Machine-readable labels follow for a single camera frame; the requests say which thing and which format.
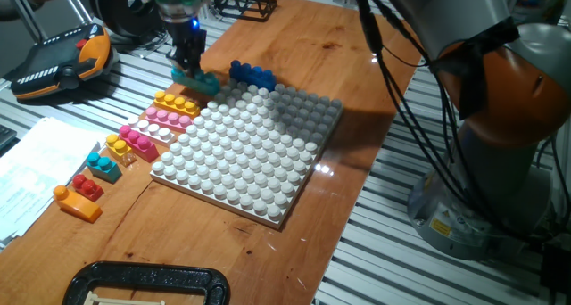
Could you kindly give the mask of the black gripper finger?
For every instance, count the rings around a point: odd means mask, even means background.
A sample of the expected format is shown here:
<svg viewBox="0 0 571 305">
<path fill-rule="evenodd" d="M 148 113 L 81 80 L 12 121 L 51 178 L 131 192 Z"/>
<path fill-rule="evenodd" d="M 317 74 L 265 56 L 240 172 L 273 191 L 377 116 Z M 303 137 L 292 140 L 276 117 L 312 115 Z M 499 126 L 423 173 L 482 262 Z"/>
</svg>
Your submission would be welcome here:
<svg viewBox="0 0 571 305">
<path fill-rule="evenodd" d="M 172 66 L 176 70 L 180 70 L 182 72 L 186 71 L 186 58 L 185 53 L 181 50 L 170 50 L 166 54 L 166 58 L 171 62 Z"/>
<path fill-rule="evenodd" d="M 189 55 L 185 59 L 185 73 L 189 78 L 195 79 L 196 72 L 201 69 L 200 60 L 201 55 Z"/>
</svg>

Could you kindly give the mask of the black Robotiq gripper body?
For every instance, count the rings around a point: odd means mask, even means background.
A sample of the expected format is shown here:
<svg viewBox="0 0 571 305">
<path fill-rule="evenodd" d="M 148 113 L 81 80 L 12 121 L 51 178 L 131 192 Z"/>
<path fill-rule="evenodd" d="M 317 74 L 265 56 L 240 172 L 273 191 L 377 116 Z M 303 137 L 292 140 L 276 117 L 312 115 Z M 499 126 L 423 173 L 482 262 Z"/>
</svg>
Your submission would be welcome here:
<svg viewBox="0 0 571 305">
<path fill-rule="evenodd" d="M 181 50 L 185 58 L 201 55 L 205 49 L 206 31 L 201 29 L 198 15 L 203 2 L 197 4 L 159 3 L 160 15 L 172 38 L 171 50 Z"/>
</svg>

